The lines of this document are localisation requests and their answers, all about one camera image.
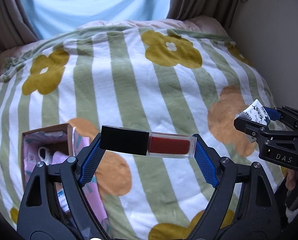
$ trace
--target metal screw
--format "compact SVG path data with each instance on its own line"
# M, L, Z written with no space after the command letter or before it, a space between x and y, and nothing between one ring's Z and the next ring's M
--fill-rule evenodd
M38 163L36 163L36 166L37 166L38 168L40 168L40 167L43 166L43 164L44 164L44 162L38 162Z
M258 162L254 162L254 163L253 163L253 166L254 166L255 168L260 168L260 167L261 167L261 164L258 163Z
M76 158L74 156L70 156L69 158L67 158L68 163L74 163L75 161L76 161Z
M223 163L228 163L228 162L230 161L230 159L229 159L228 157L222 157L222 158L221 158L221 161L222 161Z

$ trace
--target gray wall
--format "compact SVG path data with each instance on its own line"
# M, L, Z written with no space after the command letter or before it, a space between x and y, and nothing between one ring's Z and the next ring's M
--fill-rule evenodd
M239 3L229 35L265 78L277 106L298 109L298 0Z

